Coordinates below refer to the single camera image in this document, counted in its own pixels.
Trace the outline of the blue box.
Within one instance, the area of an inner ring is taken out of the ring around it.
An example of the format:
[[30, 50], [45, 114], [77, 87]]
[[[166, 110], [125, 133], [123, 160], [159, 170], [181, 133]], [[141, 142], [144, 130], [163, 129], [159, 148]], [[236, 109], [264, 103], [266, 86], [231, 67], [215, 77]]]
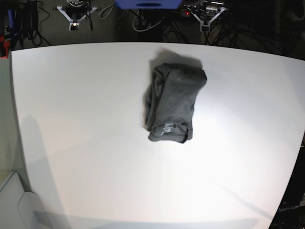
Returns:
[[121, 9], [177, 9], [182, 0], [116, 0]]

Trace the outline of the dark grey t-shirt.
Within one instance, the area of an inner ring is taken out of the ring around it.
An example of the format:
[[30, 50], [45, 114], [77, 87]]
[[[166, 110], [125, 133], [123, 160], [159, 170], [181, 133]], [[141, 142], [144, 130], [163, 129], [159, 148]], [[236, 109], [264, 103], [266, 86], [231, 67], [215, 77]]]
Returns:
[[183, 144], [192, 139], [194, 104], [206, 83], [201, 67], [163, 63], [153, 68], [145, 96], [145, 127], [150, 141]]

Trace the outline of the grey chair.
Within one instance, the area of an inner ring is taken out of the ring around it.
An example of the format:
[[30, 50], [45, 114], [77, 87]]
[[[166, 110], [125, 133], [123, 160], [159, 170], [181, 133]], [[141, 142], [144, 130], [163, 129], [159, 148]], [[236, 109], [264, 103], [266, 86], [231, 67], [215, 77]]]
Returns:
[[26, 192], [18, 173], [12, 172], [0, 186], [0, 227], [2, 229], [51, 229], [41, 199]]

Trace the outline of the black power strip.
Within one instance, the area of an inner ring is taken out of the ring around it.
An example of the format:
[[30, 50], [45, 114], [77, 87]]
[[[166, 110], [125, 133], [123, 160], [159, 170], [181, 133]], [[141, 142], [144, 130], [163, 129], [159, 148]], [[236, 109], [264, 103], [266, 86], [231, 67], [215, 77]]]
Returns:
[[168, 10], [165, 14], [165, 18], [169, 20], [183, 20], [191, 19], [194, 15], [200, 16], [203, 13], [202, 10], [198, 9], [177, 9]]

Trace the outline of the red clamp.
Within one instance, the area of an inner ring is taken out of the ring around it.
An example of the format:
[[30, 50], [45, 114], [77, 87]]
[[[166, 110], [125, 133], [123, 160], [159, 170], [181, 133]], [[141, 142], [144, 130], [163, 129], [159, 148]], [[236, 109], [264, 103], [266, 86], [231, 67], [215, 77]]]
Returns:
[[7, 59], [9, 55], [10, 41], [6, 41], [4, 35], [0, 36], [0, 58]]

